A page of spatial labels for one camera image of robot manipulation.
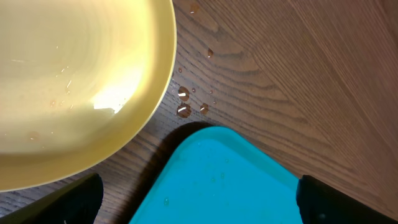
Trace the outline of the yellow plate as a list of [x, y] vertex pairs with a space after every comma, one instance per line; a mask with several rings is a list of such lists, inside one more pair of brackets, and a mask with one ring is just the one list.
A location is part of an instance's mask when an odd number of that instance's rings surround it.
[[171, 0], [1, 0], [1, 190], [126, 145], [162, 101], [176, 46]]

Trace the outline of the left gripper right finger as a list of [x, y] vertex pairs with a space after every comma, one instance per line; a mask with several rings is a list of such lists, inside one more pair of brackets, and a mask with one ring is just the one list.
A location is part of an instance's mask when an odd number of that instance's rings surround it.
[[311, 175], [299, 180], [296, 201], [303, 224], [397, 224]]

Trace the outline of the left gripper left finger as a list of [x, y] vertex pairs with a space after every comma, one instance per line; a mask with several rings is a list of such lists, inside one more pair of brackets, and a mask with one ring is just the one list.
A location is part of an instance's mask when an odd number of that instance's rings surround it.
[[1, 224], [93, 224], [103, 201], [99, 174], [86, 175], [1, 218]]

